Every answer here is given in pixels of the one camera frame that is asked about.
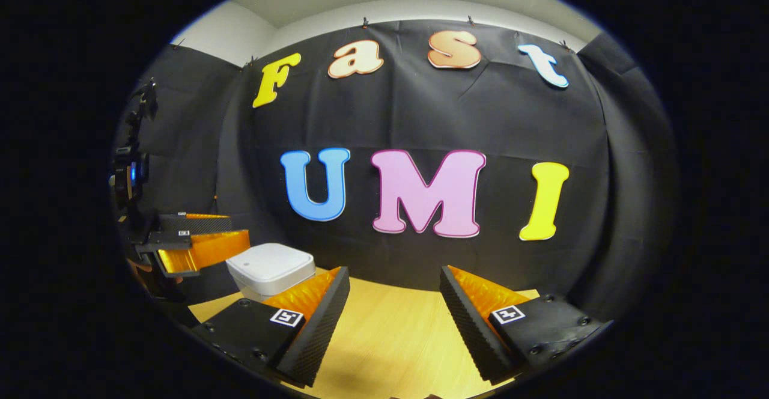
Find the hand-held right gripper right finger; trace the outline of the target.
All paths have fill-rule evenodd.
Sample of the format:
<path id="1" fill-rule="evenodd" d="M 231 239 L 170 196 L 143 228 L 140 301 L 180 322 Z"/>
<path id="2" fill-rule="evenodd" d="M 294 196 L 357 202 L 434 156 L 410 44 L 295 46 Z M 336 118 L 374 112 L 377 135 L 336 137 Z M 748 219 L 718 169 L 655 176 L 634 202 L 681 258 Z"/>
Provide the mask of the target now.
<path id="1" fill-rule="evenodd" d="M 450 265 L 440 293 L 481 378 L 492 385 L 555 368 L 613 327 L 557 293 L 522 292 Z"/>

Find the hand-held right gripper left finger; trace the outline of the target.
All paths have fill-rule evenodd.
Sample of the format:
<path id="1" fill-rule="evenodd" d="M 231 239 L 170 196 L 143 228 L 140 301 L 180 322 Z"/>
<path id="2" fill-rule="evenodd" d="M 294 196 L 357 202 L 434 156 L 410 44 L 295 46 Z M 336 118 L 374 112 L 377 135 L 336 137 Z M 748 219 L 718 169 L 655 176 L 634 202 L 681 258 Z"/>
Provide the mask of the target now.
<path id="1" fill-rule="evenodd" d="M 241 298 L 192 331 L 248 371 L 312 387 L 349 291 L 348 267 L 336 267 L 264 302 Z"/>

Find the white desktop garbage bin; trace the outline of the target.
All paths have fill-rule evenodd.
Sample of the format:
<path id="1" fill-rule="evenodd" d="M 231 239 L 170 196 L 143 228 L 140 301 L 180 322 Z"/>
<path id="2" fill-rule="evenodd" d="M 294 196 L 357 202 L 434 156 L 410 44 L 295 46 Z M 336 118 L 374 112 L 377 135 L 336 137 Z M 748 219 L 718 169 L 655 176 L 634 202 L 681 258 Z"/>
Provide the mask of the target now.
<path id="1" fill-rule="evenodd" d="M 314 257 L 279 243 L 252 246 L 226 260 L 240 293 L 263 302 L 315 276 Z"/>

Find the wooden desktop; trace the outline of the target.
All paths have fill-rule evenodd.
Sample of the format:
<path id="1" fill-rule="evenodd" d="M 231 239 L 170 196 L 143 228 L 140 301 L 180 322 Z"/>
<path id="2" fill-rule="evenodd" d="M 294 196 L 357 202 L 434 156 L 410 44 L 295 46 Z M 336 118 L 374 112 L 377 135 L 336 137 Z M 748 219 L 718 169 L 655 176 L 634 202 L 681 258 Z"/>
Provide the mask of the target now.
<path id="1" fill-rule="evenodd" d="M 491 399 L 444 298 L 351 278 L 350 292 L 310 388 L 291 399 Z"/>

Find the black backdrop cloth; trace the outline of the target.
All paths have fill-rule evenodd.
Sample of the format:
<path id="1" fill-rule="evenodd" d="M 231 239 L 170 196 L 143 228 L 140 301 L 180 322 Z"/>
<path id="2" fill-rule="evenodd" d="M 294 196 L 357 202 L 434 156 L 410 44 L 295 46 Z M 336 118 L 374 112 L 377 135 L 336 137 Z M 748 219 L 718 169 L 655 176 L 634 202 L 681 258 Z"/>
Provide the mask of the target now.
<path id="1" fill-rule="evenodd" d="M 143 213 L 220 213 L 253 245 L 434 290 L 451 264 L 617 320 L 667 251 L 676 146 L 645 74 L 602 33 L 579 51 L 437 19 L 321 33 L 234 65 L 168 46 Z"/>

